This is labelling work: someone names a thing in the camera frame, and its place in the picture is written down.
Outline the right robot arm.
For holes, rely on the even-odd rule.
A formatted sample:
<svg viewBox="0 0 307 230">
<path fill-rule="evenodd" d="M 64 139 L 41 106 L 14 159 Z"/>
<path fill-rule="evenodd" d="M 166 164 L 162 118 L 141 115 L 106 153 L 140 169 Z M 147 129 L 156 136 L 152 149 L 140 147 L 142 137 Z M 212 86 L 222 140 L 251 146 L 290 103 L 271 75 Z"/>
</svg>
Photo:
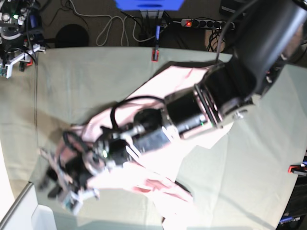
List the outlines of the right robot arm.
<svg viewBox="0 0 307 230">
<path fill-rule="evenodd" d="M 37 62 L 36 53 L 45 52 L 41 5 L 36 0 L 0 2 L 0 75 L 12 76 L 14 65 L 23 72 Z"/>
</svg>

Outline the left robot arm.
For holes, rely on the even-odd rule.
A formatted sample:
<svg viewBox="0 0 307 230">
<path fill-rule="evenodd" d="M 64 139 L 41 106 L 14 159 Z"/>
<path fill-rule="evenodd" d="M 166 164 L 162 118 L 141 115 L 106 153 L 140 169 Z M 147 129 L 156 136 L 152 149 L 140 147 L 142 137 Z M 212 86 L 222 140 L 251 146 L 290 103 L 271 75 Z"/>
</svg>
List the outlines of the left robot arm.
<svg viewBox="0 0 307 230">
<path fill-rule="evenodd" d="M 62 132 L 56 153 L 40 150 L 49 167 L 41 187 L 55 187 L 48 198 L 59 201 L 73 214 L 82 202 L 98 197 L 89 180 L 110 173 L 126 162 L 175 143 L 218 130 L 234 121 L 262 93 L 266 77 L 307 18 L 304 0 L 248 0 L 222 26 L 218 44 L 231 24 L 243 21 L 232 42 L 228 62 L 216 58 L 199 63 L 206 67 L 202 79 L 191 87 L 171 91 L 165 97 L 140 95 L 127 98 L 110 111 L 110 126 L 95 134 L 88 126 L 79 132 Z"/>
</svg>

